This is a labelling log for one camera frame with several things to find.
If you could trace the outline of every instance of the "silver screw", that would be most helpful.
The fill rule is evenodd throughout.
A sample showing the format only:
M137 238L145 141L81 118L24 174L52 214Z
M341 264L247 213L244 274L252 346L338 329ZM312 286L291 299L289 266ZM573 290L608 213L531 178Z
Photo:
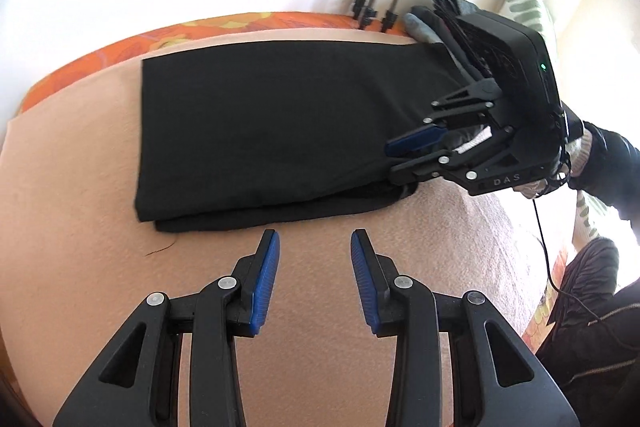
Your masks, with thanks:
M230 290L231 288L234 288L236 284L238 284L238 281L233 277L223 277L218 281L218 286L223 290Z
M411 288L411 286L414 285L414 281L411 279L411 277L407 277L406 275L399 275L394 280L394 284L399 288L406 290L407 288Z
M486 301L486 299L484 298L484 295L482 295L480 292L469 292L466 295L466 299L471 304L475 304L477 306L479 306L480 304L484 304L484 302Z
M149 306L158 306L158 304L162 304L163 302L164 295L162 295L160 292L152 293L146 298L146 303Z

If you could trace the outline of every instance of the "orange floral sheet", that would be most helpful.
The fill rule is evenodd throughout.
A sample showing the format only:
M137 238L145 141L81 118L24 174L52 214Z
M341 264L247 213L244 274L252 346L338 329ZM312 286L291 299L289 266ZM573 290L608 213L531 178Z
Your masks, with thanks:
M254 32L258 30L276 30L283 28L358 28L358 23L347 15L316 14L303 12L262 12L242 13L200 19L197 21L166 26L140 35L109 44L99 50L80 57L59 70L45 76L35 84L22 100L18 113L27 111L37 103L55 94L66 86L81 80L89 74L103 70L128 58L138 57L147 52L179 44L215 37L229 33ZM369 31L379 31L380 23L374 22ZM389 31L394 35L406 35L400 24ZM567 253L561 252L553 269L554 282L558 285L564 275ZM536 309L523 339L536 351L548 330L546 325L549 313L556 301L556 294L547 285L545 295Z

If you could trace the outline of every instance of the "triangular cutout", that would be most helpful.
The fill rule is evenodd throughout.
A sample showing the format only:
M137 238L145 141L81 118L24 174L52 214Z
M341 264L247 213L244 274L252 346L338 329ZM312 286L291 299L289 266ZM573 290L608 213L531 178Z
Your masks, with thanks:
M110 383L119 387L132 387L136 381L136 371L142 352L142 342L145 339L146 324L138 324L116 351L107 366L98 377L103 383Z
M500 329L491 322L485 325L485 329L500 386L511 387L533 380L533 371Z

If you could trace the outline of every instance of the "person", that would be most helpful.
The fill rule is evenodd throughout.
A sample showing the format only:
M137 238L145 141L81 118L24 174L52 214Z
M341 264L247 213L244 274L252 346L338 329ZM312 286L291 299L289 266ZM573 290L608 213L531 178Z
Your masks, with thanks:
M586 122L571 156L569 186L615 207L640 239L638 149ZM615 293L618 268L610 239L593 239L578 252L549 317L555 324L537 352L583 426L630 425L625 420L638 413L640 279Z

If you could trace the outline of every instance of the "green and white striped pillow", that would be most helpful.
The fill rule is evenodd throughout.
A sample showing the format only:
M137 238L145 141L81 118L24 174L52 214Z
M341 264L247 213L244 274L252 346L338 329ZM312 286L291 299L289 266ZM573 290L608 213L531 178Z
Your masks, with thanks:
M556 66L558 63L556 31L551 15L542 0L506 0L499 14L539 32L545 39L551 63L554 67Z

